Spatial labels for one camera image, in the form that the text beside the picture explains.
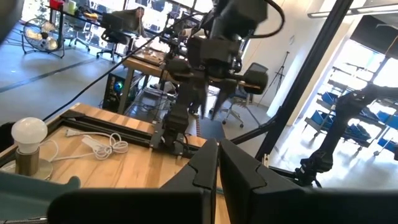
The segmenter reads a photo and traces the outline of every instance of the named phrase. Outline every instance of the concrete floor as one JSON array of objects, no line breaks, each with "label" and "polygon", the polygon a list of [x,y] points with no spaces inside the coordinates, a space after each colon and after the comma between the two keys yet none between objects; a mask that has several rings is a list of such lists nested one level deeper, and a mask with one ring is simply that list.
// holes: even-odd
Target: concrete floor
[{"label": "concrete floor", "polygon": [[[16,34],[12,35],[15,39],[19,38]],[[0,124],[27,116],[46,117],[113,66],[107,60],[96,60],[94,50],[89,54],[79,45],[76,50],[67,50],[63,59],[40,53],[24,55],[21,47],[7,44],[0,47],[0,54]],[[75,102],[98,106],[103,99],[105,83],[106,80],[102,79]],[[269,119],[266,108],[250,105],[249,109],[260,123]],[[244,127],[240,128],[232,116],[228,118],[223,126],[228,139],[258,127],[246,109],[235,106],[234,110],[243,118]],[[222,121],[223,116],[221,114],[216,120]],[[285,128],[271,154],[272,166],[294,170],[300,166],[301,158],[308,157],[320,146],[324,135],[313,139],[315,131],[308,127],[303,132],[304,125],[299,122],[293,128]],[[264,136],[239,146],[253,156]],[[374,157],[373,152],[379,149],[377,144],[361,152],[357,152],[357,148],[350,142],[338,145],[333,169],[318,175],[323,186],[398,189],[398,162],[393,160],[393,154],[383,151],[380,156]]]}]

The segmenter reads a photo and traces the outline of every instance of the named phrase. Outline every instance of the workbench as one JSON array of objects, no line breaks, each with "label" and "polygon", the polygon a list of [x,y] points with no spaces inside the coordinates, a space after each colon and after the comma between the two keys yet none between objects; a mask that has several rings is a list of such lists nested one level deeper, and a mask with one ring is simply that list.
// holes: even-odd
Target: workbench
[{"label": "workbench", "polygon": [[[92,106],[76,104],[71,110],[81,112],[87,116],[109,121],[140,131],[153,133],[153,124],[128,118]],[[77,156],[90,153],[91,149],[81,142],[83,136],[67,138],[66,127],[61,127],[51,134],[46,140],[54,140],[59,145],[57,157]],[[95,139],[108,144],[109,139],[93,136]],[[196,136],[187,136],[189,143],[202,146],[206,139]],[[0,159],[13,147],[0,153]],[[40,148],[40,157],[50,159],[55,153],[53,144],[45,144]],[[81,187],[90,188],[159,188],[171,179],[189,160],[177,158],[170,154],[151,151],[148,148],[129,144],[129,151],[125,154],[112,154],[104,161],[97,160],[94,156],[80,159],[69,159],[53,162],[53,174],[50,181],[65,184],[73,176],[79,177]],[[217,185],[221,187],[220,176]],[[224,196],[217,195],[216,223],[229,223],[228,212]]]},{"label": "workbench", "polygon": [[[155,66],[153,64],[150,64],[150,63],[144,62],[142,60],[139,60],[139,59],[137,59],[138,57],[142,57],[145,60],[150,60],[153,63],[158,63],[159,66]],[[119,108],[118,108],[118,113],[119,114],[124,114],[124,109],[125,109],[124,105],[127,102],[127,96],[128,96],[128,92],[129,92],[130,87],[131,87],[131,80],[132,80],[132,78],[134,76],[134,71],[135,70],[141,71],[143,74],[145,74],[146,77],[144,79],[143,86],[147,85],[147,82],[148,82],[148,79],[149,79],[149,75],[161,78],[162,80],[165,80],[165,81],[170,81],[172,83],[176,83],[178,85],[180,84],[178,81],[175,81],[167,71],[164,71],[163,75],[161,75],[162,74],[162,69],[160,68],[161,64],[162,64],[161,57],[159,57],[159,56],[158,57],[151,57],[150,55],[145,55],[145,54],[136,54],[135,58],[130,57],[130,58],[127,58],[123,62],[123,65],[128,68],[128,72],[127,72],[126,80],[124,82],[123,93],[121,95],[120,105],[119,105]],[[210,85],[214,85],[215,83],[218,83],[219,81],[220,81],[220,79],[212,78],[210,80],[209,84]],[[258,86],[249,85],[249,84],[245,83],[244,81],[240,81],[238,83],[238,85],[260,89]]]}]

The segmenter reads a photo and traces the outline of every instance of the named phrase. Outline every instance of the white light bulb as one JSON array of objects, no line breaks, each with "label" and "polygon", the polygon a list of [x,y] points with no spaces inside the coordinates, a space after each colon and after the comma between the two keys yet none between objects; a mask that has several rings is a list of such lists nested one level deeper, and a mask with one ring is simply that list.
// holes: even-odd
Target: white light bulb
[{"label": "white light bulb", "polygon": [[30,154],[39,148],[47,136],[47,125],[38,118],[24,118],[12,126],[11,134],[19,151]]}]

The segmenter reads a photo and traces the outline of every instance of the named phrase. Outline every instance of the lamp base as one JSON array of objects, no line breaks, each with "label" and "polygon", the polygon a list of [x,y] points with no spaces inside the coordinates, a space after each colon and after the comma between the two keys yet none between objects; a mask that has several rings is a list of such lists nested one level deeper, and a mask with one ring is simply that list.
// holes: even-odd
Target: lamp base
[{"label": "lamp base", "polygon": [[[0,170],[3,172],[8,172],[13,174],[16,173],[15,168],[16,168],[16,162],[11,161],[6,165],[4,165],[2,168],[0,168]],[[45,159],[39,159],[39,169],[35,174],[30,175],[29,177],[33,177],[40,180],[47,180],[51,177],[52,171],[53,167],[51,162],[46,161]]]}]

